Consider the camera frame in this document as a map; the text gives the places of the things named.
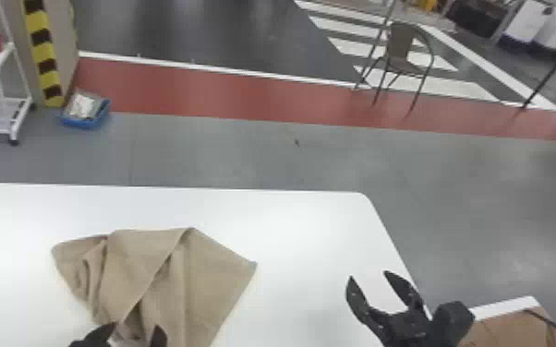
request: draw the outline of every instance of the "chair leg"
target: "chair leg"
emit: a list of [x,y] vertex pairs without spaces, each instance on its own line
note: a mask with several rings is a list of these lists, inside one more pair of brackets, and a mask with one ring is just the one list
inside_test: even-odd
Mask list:
[[380,63],[380,60],[381,60],[381,57],[375,59],[375,61],[373,62],[373,65],[371,65],[371,66],[369,67],[369,71],[367,71],[366,74],[362,74],[362,79],[360,79],[360,81],[357,83],[357,86],[359,86],[360,84],[364,83],[364,81],[367,79],[367,77],[368,77],[368,76],[370,75],[370,73],[373,71],[373,68],[375,68],[375,66],[376,66],[377,64]]
[[390,58],[386,59],[386,66],[383,67],[383,75],[381,75],[380,85],[377,86],[377,92],[375,93],[375,99],[373,99],[373,105],[375,103],[377,103],[377,98],[380,97],[381,86],[383,85],[383,81],[386,79],[386,74],[388,74],[388,63],[389,62],[390,62]]
[[427,79],[427,75],[423,76],[420,80],[420,86],[418,86],[418,91],[416,92],[416,95],[414,95],[414,100],[412,101],[412,105],[409,107],[409,112],[412,112],[412,110],[414,110],[414,106],[416,106],[416,102],[418,101],[418,97],[422,91],[422,86],[425,84],[425,79]]
[[397,78],[399,78],[401,75],[402,75],[401,73],[397,73],[396,76],[394,76],[393,80],[391,80],[390,83],[386,86],[386,90],[387,90],[388,88],[390,88],[390,86],[395,82],[395,80],[396,80]]

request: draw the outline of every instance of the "concrete floor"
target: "concrete floor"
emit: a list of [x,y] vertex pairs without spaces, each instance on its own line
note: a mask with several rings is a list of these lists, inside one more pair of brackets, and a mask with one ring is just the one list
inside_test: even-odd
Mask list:
[[[369,12],[375,15],[385,16],[389,7],[383,0],[370,1],[370,0],[315,0],[315,2],[335,5],[340,7],[353,8],[362,12]],[[420,23],[434,26],[441,30],[454,30],[454,23],[448,18],[442,17],[437,12],[426,12],[415,6],[407,5],[405,2],[399,2],[394,8],[393,18],[410,23]]]
[[556,318],[556,142],[131,114],[85,132],[54,116],[0,143],[0,182],[359,191],[430,305],[533,294]]

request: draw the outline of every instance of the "red floor stripe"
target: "red floor stripe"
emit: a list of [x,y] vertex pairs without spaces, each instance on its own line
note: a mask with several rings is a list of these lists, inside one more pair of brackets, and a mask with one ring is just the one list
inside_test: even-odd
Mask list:
[[114,111],[367,126],[506,138],[556,139],[556,112],[411,93],[253,78],[82,58],[75,85],[110,98]]

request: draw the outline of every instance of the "cardboard box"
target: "cardboard box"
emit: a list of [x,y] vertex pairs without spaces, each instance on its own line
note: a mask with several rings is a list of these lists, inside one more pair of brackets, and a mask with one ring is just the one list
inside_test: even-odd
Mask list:
[[[549,317],[542,307],[533,311]],[[460,347],[556,347],[556,329],[523,311],[480,320],[459,342]]]

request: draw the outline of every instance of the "metal chair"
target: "metal chair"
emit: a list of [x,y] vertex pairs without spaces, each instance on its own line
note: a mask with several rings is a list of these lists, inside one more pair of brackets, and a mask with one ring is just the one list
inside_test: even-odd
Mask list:
[[[412,42],[415,38],[418,38],[425,44],[425,47],[427,48],[431,56],[429,66],[427,66],[426,69],[416,66],[409,60],[407,60]],[[402,75],[421,78],[420,86],[418,87],[418,91],[414,96],[412,106],[409,108],[409,111],[411,112],[416,105],[418,96],[420,96],[422,86],[425,84],[425,79],[427,79],[427,76],[429,75],[429,71],[433,66],[434,59],[435,54],[433,53],[433,49],[431,48],[428,35],[424,30],[416,25],[395,21],[390,26],[390,33],[388,35],[388,42],[386,44],[385,54],[375,60],[375,62],[370,66],[369,72],[362,76],[362,79],[358,82],[358,85],[363,83],[367,79],[367,77],[370,75],[370,72],[373,71],[373,68],[375,68],[375,66],[381,61],[385,63],[383,68],[383,75],[381,76],[380,85],[377,87],[377,92],[375,93],[373,104],[377,102],[377,99],[380,96],[381,85],[386,79],[386,74],[388,73],[388,71],[393,72],[394,74],[396,74],[396,76],[394,76],[393,80],[390,81],[388,86],[386,86],[386,89],[390,88],[395,80]]]

